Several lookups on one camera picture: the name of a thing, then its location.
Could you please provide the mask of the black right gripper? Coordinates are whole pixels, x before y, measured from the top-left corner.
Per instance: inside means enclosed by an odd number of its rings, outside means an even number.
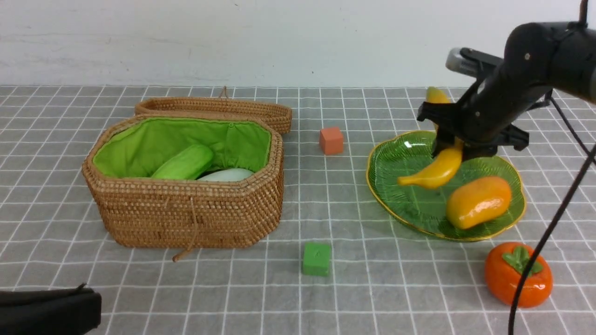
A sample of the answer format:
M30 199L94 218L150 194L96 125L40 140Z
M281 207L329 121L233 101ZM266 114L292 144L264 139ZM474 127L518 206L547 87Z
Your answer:
M523 151L529 145L529 133L514 122L529 110L549 104L553 89L543 85L524 87L498 75L477 79L457 102L423 102L417 121L429 120L438 127L432 157L445 150L459 150L462 161L490 158L500 147Z

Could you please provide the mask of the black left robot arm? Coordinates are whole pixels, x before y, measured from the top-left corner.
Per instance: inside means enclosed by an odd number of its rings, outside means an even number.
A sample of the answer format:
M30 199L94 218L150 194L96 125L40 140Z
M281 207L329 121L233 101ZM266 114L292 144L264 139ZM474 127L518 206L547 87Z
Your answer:
M2 335L85 335L102 321L102 295L76 288L0 293Z

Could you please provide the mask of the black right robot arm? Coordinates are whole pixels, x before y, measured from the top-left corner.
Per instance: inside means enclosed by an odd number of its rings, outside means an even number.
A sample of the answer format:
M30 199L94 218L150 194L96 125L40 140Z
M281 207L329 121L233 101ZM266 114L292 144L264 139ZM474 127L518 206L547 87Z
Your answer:
M462 141L463 160L496 155L502 146L524 150L528 132L515 120L549 104L554 89L595 102L595 31L577 22L519 25L504 57L468 47L451 49L446 68L475 78L457 102L424 102L418 121L437 125L432 156Z

